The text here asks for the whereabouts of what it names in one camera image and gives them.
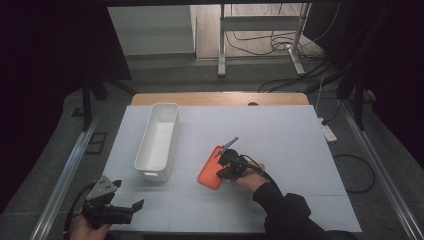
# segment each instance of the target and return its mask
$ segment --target orange object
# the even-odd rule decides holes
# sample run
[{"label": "orange object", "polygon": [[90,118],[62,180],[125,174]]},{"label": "orange object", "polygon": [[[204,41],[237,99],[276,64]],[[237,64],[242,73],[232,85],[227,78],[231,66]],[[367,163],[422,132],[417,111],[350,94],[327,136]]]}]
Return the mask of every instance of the orange object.
[{"label": "orange object", "polygon": [[217,154],[219,150],[221,150],[221,148],[221,146],[217,146],[215,150],[213,150],[211,156],[209,157],[208,161],[200,172],[199,177],[197,177],[197,181],[199,181],[206,187],[212,189],[218,189],[219,185],[222,182],[222,178],[219,178],[216,175],[216,172],[222,169],[222,166],[218,164],[218,160],[221,155],[214,157],[215,154]]}]

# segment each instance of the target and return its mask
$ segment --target white cable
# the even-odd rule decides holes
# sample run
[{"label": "white cable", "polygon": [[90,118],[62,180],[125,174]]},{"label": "white cable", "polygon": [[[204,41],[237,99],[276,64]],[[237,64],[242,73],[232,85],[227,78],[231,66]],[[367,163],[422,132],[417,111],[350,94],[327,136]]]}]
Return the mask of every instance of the white cable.
[{"label": "white cable", "polygon": [[311,44],[311,43],[315,42],[316,40],[322,38],[325,34],[327,34],[327,32],[331,29],[331,27],[333,26],[333,24],[334,24],[334,22],[336,20],[337,14],[339,13],[339,9],[340,9],[340,2],[337,5],[337,10],[336,10],[336,13],[334,14],[333,21],[331,21],[331,24],[330,24],[330,26],[328,26],[327,30],[321,36],[319,36],[318,38],[315,38],[314,40],[308,42],[307,44],[305,44],[303,46],[306,46],[308,44]]},{"label": "white cable", "polygon": [[321,78],[321,83],[319,84],[318,100],[317,100],[317,105],[315,105],[315,113],[317,114],[317,117],[318,117],[318,104],[319,104],[319,99],[321,98],[322,82],[324,81],[324,76],[325,75],[323,74]]}]

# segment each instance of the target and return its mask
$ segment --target white table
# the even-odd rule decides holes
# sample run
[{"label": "white table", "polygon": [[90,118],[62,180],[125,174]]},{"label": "white table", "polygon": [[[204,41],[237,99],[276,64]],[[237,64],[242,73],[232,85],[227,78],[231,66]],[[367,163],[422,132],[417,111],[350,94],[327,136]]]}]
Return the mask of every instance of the white table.
[{"label": "white table", "polygon": [[150,106],[129,106],[104,175],[121,179],[112,204],[145,199],[130,225],[113,230],[145,232],[264,232],[265,212],[229,182],[211,190],[197,176],[217,145],[263,162],[283,193],[305,197],[311,219],[325,230],[361,232],[312,106],[181,106],[180,132],[170,179],[143,180],[133,164]]}]

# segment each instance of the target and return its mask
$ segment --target white wall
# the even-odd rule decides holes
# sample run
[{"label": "white wall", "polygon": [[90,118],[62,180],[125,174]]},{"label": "white wall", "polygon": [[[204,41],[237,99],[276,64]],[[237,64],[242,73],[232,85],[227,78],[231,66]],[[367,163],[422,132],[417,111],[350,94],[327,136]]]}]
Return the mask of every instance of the white wall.
[{"label": "white wall", "polygon": [[190,6],[108,8],[126,56],[194,53]]}]

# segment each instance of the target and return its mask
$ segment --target white tray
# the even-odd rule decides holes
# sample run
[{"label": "white tray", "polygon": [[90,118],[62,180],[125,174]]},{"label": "white tray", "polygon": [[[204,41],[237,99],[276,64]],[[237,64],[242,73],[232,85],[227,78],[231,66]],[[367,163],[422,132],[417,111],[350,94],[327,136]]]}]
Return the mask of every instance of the white tray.
[{"label": "white tray", "polygon": [[178,135],[178,105],[156,103],[150,112],[134,167],[148,181],[166,181],[171,175]]}]

